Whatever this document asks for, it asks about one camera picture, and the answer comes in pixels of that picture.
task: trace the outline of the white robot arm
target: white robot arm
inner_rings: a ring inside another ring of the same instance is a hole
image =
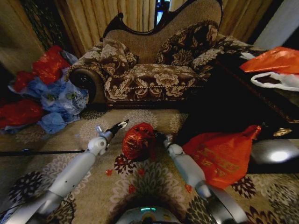
[[[63,199],[80,183],[93,166],[96,156],[103,155],[114,135],[128,123],[128,120],[114,125],[106,132],[97,127],[99,137],[91,139],[88,149],[77,155],[58,175],[49,190],[38,199],[20,206],[6,224],[38,224],[47,217]]]
[[[203,170],[181,146],[172,143],[172,135],[166,136],[164,146],[185,182],[207,200],[207,210],[217,224],[247,223],[247,216],[238,203],[224,190],[206,183]]]

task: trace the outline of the orange plastic bag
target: orange plastic bag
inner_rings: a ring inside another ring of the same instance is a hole
[[[245,72],[274,71],[282,74],[299,74],[299,51],[276,47],[240,66]]]
[[[260,126],[249,126],[242,133],[204,133],[183,146],[205,173],[206,181],[224,189],[246,175],[252,139]]]

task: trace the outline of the pile of bags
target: pile of bags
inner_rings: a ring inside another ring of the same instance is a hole
[[[8,87],[24,99],[0,108],[0,129],[15,133],[28,124],[37,123],[53,134],[67,124],[79,120],[79,113],[86,107],[87,90],[65,81],[68,67],[77,58],[52,46],[32,64],[32,73],[20,71]]]

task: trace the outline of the carpet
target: carpet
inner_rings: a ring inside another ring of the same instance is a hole
[[[99,156],[81,183],[49,217],[48,223],[113,223],[125,209],[160,205],[170,209],[184,223],[211,224],[205,202],[185,183],[162,145],[156,145],[156,159],[127,160],[121,153],[126,131],[141,122],[165,133],[176,133],[187,118],[178,110],[87,110],[81,120],[62,131],[47,135],[38,125],[15,135],[0,136],[1,151],[31,148],[35,151],[86,149],[97,136],[95,126],[107,129],[129,119]],[[44,192],[75,154],[16,156],[0,158],[0,212],[13,203]],[[299,223],[299,179],[295,174],[246,175],[225,189],[256,224]]]

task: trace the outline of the red gift bag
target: red gift bag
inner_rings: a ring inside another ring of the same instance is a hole
[[[242,133],[204,133],[183,146],[205,173],[206,181],[224,189],[246,175],[252,139],[260,126],[249,126]]]
[[[59,52],[62,49],[54,45],[36,62],[32,64],[32,73],[46,84],[55,82],[60,78],[61,69],[70,66]]]
[[[153,160],[155,135],[150,124],[141,123],[131,127],[122,141],[122,152],[129,159],[137,159],[143,155],[150,156]]]

